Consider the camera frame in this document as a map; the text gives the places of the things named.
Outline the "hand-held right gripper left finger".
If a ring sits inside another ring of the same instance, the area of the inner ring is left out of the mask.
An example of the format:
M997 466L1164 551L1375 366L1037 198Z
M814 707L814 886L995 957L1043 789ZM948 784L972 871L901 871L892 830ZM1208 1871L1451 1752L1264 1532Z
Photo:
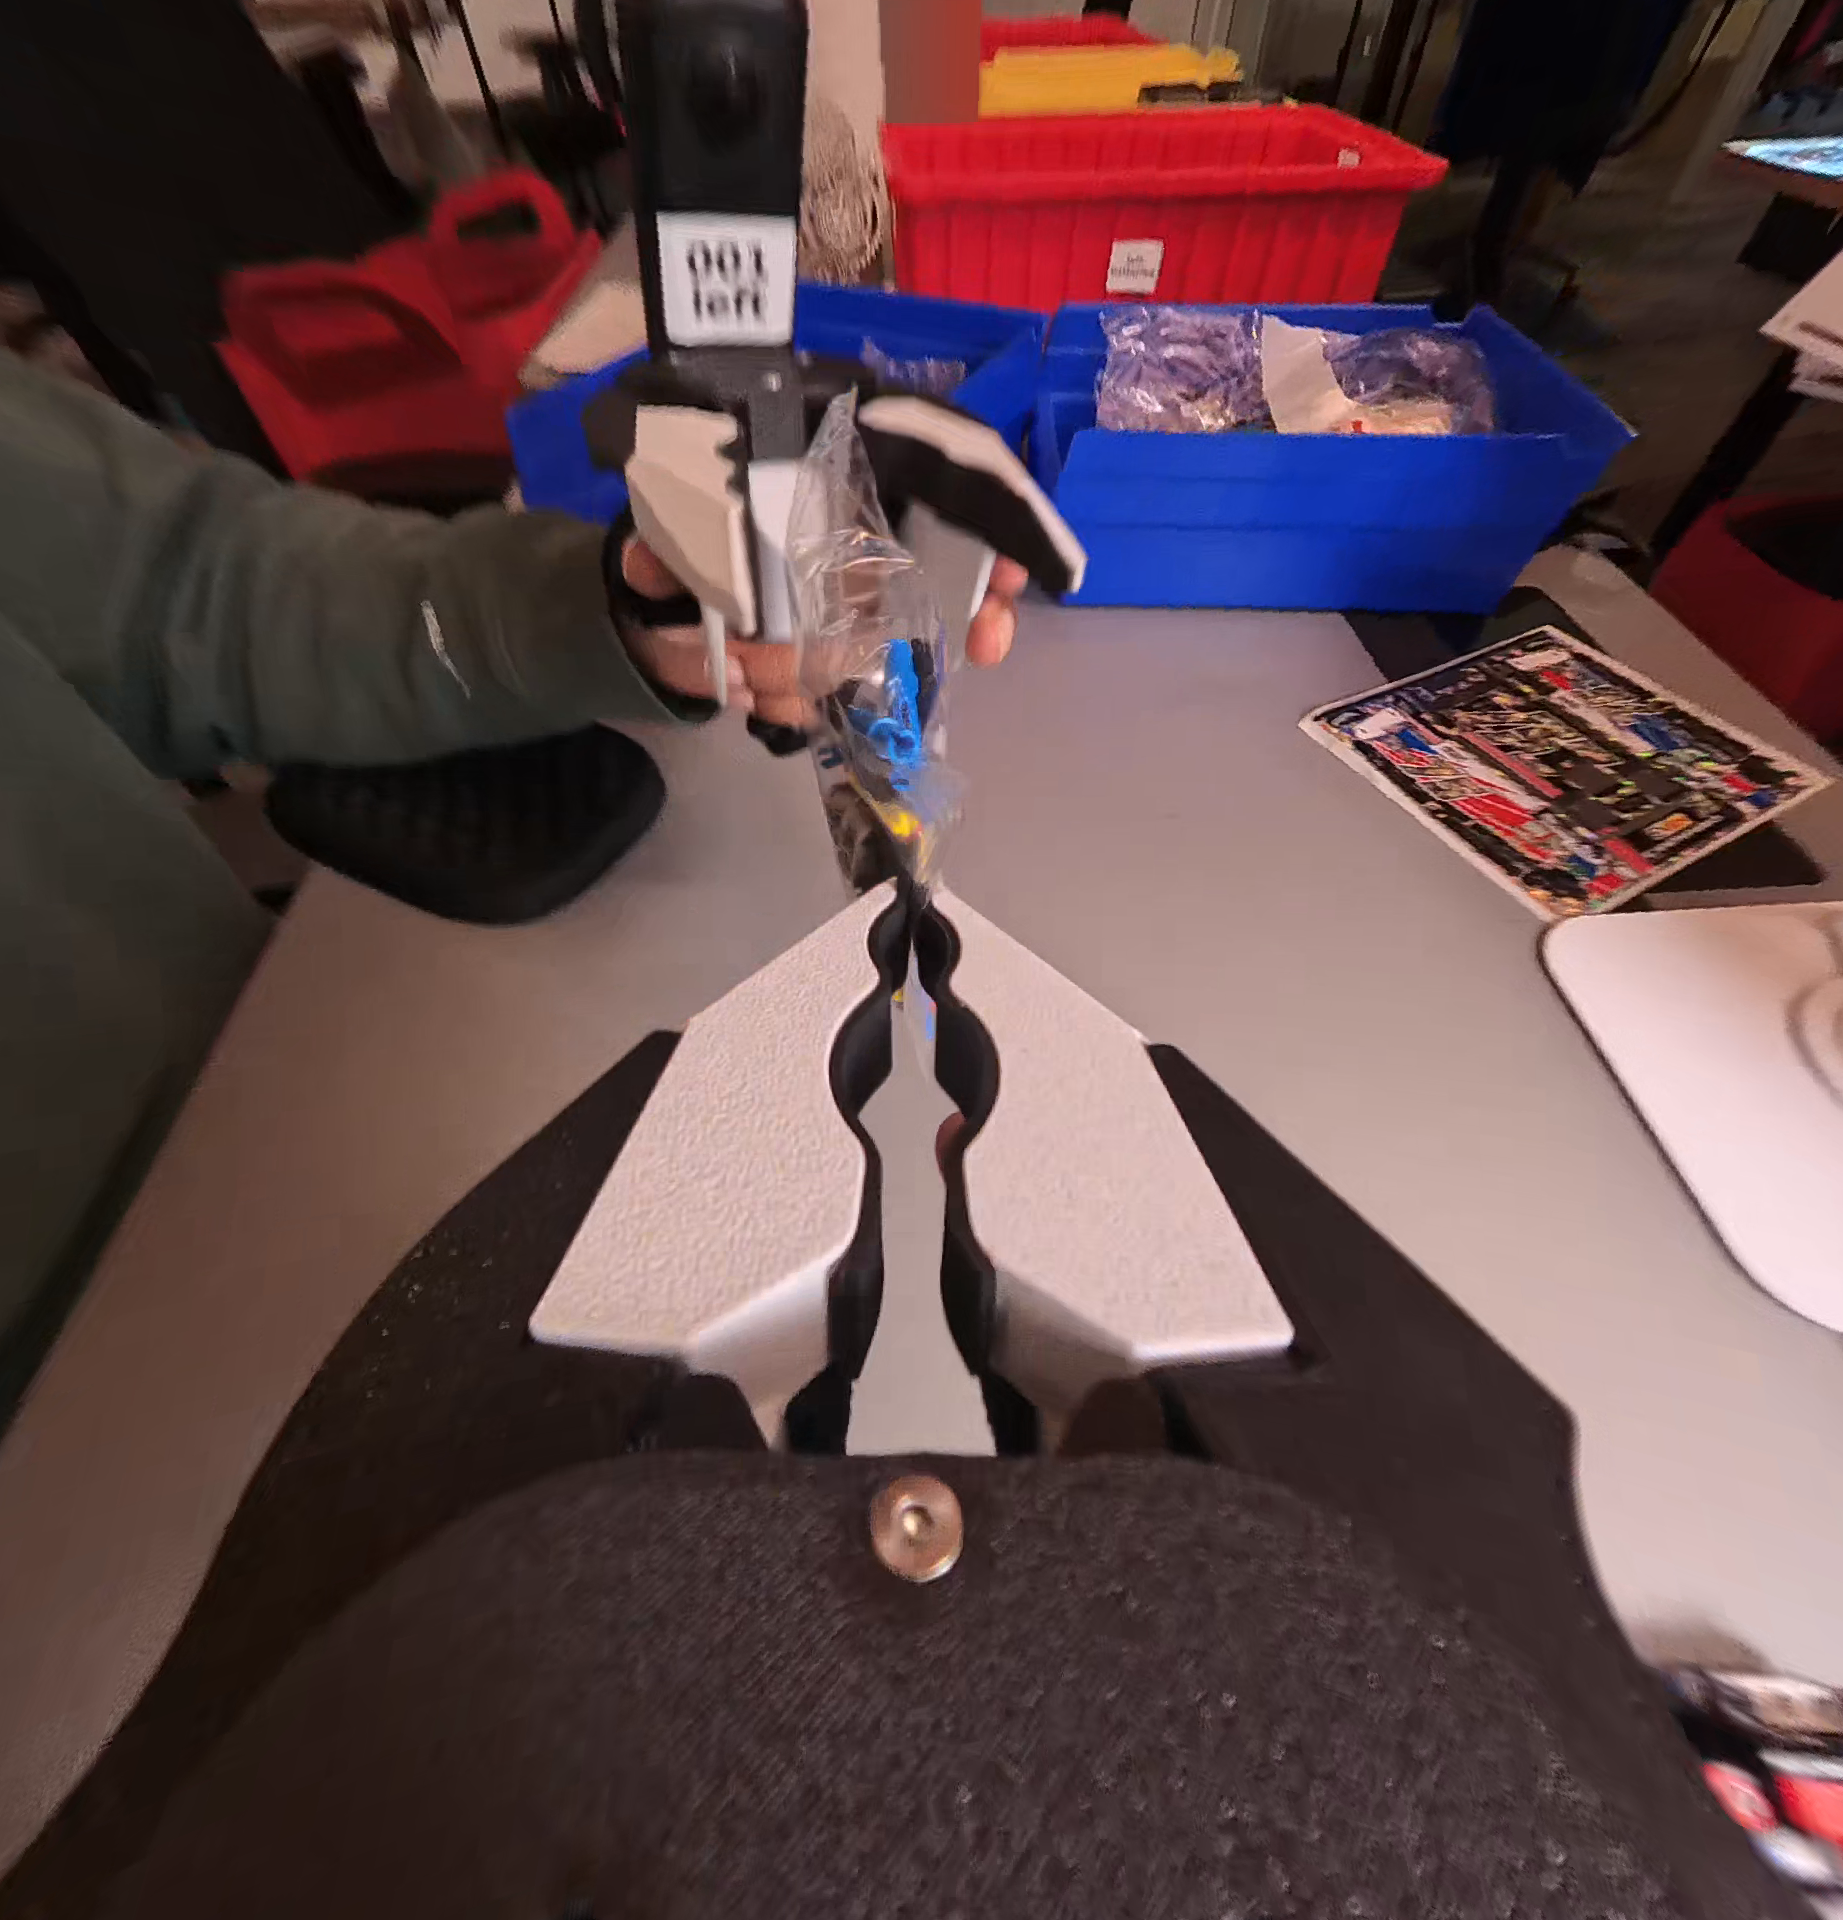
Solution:
M888 880L690 1018L530 1338L726 1379L778 1449L844 1429L884 1303L863 1114L902 976L905 889Z

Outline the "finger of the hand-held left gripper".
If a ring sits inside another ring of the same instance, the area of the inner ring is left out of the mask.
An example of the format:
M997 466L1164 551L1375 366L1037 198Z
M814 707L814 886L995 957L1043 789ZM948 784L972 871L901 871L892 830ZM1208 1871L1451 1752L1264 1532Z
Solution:
M749 460L742 422L682 402L638 402L625 459L635 526L695 595L717 701L728 636L796 640L786 538L799 455Z
M857 433L942 614L974 614L1000 558L1050 597L1080 589L1083 541L993 426L930 396L886 393L857 408Z

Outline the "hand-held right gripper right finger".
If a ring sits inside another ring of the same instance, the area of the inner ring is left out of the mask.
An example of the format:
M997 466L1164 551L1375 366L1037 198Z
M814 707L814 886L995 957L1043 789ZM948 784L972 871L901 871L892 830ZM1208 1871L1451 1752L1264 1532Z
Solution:
M1294 1329L1148 1038L938 889L917 913L933 1073L967 1136L942 1298L998 1453L1113 1381L1282 1362Z

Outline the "clear bag of lego pieces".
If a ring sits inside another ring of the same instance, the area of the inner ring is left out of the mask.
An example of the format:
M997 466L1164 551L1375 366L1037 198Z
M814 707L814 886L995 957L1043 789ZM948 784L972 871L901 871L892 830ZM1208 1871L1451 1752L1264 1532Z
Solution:
M859 398L830 400L785 536L797 684L844 880L923 897L959 822L948 759L954 650L923 564L892 528Z

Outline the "person's left forearm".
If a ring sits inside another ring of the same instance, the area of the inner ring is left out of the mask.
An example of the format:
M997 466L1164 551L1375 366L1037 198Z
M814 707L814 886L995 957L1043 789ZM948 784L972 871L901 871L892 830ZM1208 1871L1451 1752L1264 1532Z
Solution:
M593 524L289 485L0 348L0 638L154 774L704 722L610 574Z

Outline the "lego instruction booklet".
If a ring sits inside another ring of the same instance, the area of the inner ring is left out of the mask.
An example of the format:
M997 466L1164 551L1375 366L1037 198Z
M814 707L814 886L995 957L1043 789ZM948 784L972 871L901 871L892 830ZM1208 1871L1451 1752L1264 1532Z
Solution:
M1299 730L1550 925L1625 911L1834 785L1550 621Z

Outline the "partly built lego model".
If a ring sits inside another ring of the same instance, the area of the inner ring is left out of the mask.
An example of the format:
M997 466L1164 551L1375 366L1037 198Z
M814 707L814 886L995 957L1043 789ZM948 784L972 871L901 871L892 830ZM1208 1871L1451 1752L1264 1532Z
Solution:
M1819 1915L1843 1915L1843 1688L1779 1670L1662 1666L1717 1801Z

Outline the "person's left hand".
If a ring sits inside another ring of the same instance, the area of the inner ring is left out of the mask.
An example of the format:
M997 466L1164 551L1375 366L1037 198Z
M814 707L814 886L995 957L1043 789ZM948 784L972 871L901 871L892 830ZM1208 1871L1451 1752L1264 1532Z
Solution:
M965 633L965 660L978 668L998 665L1011 650L1018 631L1018 608L1028 589L1026 569L1011 558L997 558L982 606ZM697 707L738 707L771 725L799 728L810 718L802 695L799 665L785 643L728 638L725 643L725 684L707 658L702 629L695 625L648 628L633 614L619 616L621 643L637 670L674 703Z

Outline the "beige mesh bag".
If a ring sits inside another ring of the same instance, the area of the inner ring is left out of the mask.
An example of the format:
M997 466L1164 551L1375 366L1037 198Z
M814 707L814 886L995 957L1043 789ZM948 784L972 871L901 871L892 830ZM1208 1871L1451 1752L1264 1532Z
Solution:
M799 186L797 275L886 287L892 212L879 139L817 92L805 107Z

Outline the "clear plastic parts bags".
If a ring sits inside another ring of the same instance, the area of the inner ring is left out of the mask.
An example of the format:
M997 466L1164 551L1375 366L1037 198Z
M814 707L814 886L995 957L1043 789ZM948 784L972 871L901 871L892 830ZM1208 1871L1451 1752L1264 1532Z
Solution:
M1261 309L1130 306L1101 330L1101 431L1482 437L1500 422L1482 348L1438 328L1351 333Z

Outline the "red plastic bin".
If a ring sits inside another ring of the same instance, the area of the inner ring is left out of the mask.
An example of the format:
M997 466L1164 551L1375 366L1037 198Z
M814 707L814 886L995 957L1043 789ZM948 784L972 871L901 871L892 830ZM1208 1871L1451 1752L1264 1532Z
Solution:
M898 287L1039 313L1369 302L1449 169L1320 104L890 123L882 143Z

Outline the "red felt tote bag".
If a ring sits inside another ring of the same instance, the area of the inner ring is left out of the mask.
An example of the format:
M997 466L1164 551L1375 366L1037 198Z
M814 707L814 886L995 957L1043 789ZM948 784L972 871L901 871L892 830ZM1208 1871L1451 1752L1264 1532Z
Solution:
M502 166L353 259L230 271L217 354L291 478L503 463L525 362L601 252L549 180Z

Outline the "yellow plastic bin lids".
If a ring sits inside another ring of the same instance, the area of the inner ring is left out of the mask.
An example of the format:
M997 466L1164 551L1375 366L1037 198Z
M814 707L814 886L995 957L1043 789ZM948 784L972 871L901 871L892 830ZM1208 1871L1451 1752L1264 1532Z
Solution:
M1202 104L1247 89L1229 47L1188 42L1003 44L982 61L979 120L1132 113L1144 104Z

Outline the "large black panel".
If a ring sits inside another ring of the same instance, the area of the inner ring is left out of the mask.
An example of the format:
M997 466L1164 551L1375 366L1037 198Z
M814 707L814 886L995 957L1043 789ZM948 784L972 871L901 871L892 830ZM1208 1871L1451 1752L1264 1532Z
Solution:
M217 348L226 275L401 228L243 4L0 1L0 239L138 408L284 473Z

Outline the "white monitor stand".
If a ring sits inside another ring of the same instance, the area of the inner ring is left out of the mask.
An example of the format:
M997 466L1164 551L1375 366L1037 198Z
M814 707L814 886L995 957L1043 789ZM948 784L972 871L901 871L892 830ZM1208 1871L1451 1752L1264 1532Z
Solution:
M1538 959L1743 1275L1843 1335L1843 902L1577 916Z

